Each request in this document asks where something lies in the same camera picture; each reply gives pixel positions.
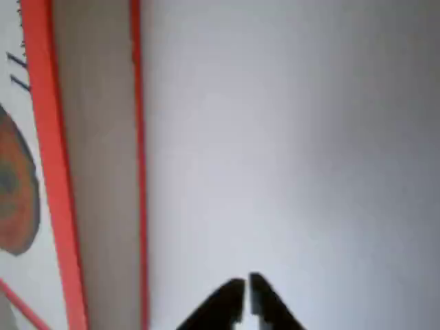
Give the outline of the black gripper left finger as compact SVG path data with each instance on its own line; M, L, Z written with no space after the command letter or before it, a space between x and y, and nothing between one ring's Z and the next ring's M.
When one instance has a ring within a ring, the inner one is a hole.
M214 290L177 329L233 329L243 315L244 295L245 281L230 279Z

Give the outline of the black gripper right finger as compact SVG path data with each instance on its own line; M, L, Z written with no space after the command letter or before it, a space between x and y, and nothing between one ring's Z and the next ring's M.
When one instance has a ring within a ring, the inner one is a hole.
M259 329L305 330L262 274L252 272L249 283L251 311L258 318Z

